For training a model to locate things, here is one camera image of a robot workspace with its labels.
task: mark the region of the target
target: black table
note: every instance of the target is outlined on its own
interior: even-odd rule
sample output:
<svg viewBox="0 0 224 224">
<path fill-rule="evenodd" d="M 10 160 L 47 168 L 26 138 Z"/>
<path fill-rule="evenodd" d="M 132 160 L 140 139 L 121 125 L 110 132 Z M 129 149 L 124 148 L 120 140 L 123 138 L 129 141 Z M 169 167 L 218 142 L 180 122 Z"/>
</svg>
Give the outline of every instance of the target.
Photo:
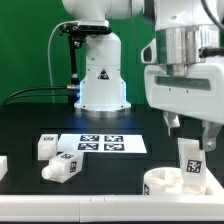
<svg viewBox="0 0 224 224">
<path fill-rule="evenodd" d="M 201 122 L 181 117 L 183 135 L 200 137 Z M 0 110 L 0 155 L 8 156 L 1 195 L 141 195 L 144 173 L 157 167 L 179 167 L 177 142 L 168 136 L 161 111 L 133 105 L 129 115 L 97 119 L 75 115 L 67 104 L 15 103 Z M 44 180 L 48 162 L 37 160 L 42 134 L 142 135 L 147 154 L 85 153 L 83 170 L 63 184 Z M 224 184 L 224 132 L 207 166 Z"/>
</svg>

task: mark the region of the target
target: white cube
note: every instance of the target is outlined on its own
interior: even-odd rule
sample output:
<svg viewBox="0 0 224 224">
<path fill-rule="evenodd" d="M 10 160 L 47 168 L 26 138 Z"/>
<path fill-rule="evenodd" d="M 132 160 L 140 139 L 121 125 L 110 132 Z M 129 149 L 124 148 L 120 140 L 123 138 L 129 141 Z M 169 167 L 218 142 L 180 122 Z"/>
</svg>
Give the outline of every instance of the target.
<svg viewBox="0 0 224 224">
<path fill-rule="evenodd" d="M 38 160 L 49 160 L 57 154 L 58 135 L 43 134 L 38 142 Z"/>
</svg>

